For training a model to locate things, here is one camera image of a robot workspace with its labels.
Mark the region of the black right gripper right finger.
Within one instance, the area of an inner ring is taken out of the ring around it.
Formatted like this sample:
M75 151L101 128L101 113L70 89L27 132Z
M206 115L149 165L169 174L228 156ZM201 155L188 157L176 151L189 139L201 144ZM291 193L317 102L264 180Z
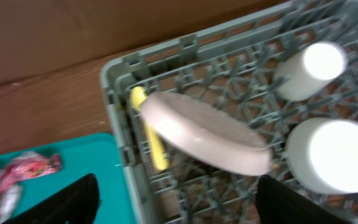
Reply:
M261 224L349 224L269 175L259 178L255 206Z

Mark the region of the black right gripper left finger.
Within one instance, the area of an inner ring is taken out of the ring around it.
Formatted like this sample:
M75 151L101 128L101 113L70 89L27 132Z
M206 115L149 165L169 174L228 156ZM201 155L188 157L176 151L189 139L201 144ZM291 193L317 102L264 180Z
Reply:
M93 224L99 203L97 178L87 174L4 224Z

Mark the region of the red snack wrapper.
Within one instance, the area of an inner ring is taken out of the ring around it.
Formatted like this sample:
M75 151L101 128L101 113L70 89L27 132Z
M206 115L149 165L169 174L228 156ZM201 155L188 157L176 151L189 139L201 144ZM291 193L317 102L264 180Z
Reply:
M47 157L35 151L26 151L13 158L3 168L0 175L0 194L18 182L54 174L61 169L62 160L59 154Z

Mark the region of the pale green bowl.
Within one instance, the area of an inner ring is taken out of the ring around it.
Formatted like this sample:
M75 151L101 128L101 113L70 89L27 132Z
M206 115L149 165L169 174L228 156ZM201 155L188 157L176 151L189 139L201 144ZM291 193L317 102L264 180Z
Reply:
M358 122L306 120L288 135L285 151L291 174L307 189L328 195L358 193Z

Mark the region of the white pink plate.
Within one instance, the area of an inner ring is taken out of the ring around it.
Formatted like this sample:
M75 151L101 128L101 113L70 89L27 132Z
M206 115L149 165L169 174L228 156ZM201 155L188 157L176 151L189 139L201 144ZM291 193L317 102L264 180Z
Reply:
M140 104L141 117L181 152L219 169L259 176L270 170L265 139L210 104L173 92L154 92Z

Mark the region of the yellow plastic spoon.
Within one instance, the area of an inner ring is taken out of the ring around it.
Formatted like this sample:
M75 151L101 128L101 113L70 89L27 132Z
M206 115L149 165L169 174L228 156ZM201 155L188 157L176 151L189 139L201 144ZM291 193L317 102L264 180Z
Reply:
M131 90L130 102L136 111L140 112L140 106L146 99L147 95L142 86L137 86ZM146 121L144 121L144 129L147 140L149 141L149 148L154 167L157 170L168 169L170 163L169 160L165 157L165 148L163 142Z

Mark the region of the white cup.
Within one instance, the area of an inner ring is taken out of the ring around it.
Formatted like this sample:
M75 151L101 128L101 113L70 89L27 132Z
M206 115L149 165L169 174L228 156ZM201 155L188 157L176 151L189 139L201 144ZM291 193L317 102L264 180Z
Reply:
M329 41L311 44L276 69L273 79L284 82L275 92L287 101L306 100L340 76L347 63L340 45Z

